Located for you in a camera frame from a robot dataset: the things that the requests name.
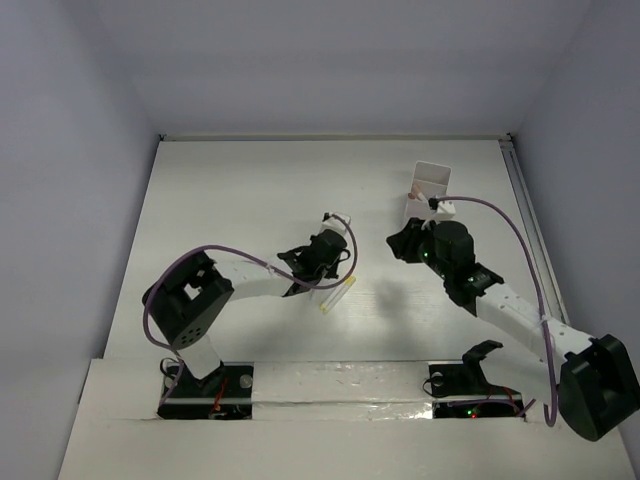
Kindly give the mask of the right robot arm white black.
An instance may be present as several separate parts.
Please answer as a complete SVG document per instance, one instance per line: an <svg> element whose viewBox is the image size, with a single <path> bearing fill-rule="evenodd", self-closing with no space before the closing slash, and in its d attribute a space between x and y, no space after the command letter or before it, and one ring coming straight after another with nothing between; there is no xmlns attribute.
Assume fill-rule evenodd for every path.
<svg viewBox="0 0 640 480"><path fill-rule="evenodd" d="M526 358L514 356L494 340L468 350L460 368L468 390L510 386L542 403L547 420L560 417L592 442L638 412L639 381L624 344L541 313L477 261L473 237L463 224L412 218L386 242L396 259L424 264L437 274L455 305L529 351Z"/></svg>

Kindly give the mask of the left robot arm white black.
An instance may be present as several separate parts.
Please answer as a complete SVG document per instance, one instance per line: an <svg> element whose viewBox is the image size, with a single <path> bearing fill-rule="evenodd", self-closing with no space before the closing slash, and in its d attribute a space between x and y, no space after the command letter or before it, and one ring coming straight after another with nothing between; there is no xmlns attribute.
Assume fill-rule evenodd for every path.
<svg viewBox="0 0 640 480"><path fill-rule="evenodd" d="M198 249L149 287L142 297L144 312L184 362L186 381L195 392L209 395L220 386L223 361L208 330L226 304L336 286L339 264L351 255L345 235L325 228L308 244L278 253L271 263L248 258L216 262Z"/></svg>

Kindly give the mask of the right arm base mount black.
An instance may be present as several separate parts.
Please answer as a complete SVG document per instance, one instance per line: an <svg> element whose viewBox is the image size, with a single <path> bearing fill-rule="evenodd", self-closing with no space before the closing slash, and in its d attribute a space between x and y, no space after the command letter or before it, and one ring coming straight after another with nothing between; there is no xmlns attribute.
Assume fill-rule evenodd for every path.
<svg viewBox="0 0 640 480"><path fill-rule="evenodd" d="M481 362L500 342L486 340L473 346L453 362L430 362L422 383L423 391L433 399L434 419L523 418L524 403L519 392L490 384L481 370Z"/></svg>

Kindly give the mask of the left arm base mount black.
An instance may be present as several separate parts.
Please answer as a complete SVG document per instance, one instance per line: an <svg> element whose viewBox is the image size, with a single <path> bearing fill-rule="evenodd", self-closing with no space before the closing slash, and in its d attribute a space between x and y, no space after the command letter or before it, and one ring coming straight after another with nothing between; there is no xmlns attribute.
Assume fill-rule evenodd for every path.
<svg viewBox="0 0 640 480"><path fill-rule="evenodd" d="M253 377L252 363L223 364L202 380L184 368L157 415L164 420L250 420Z"/></svg>

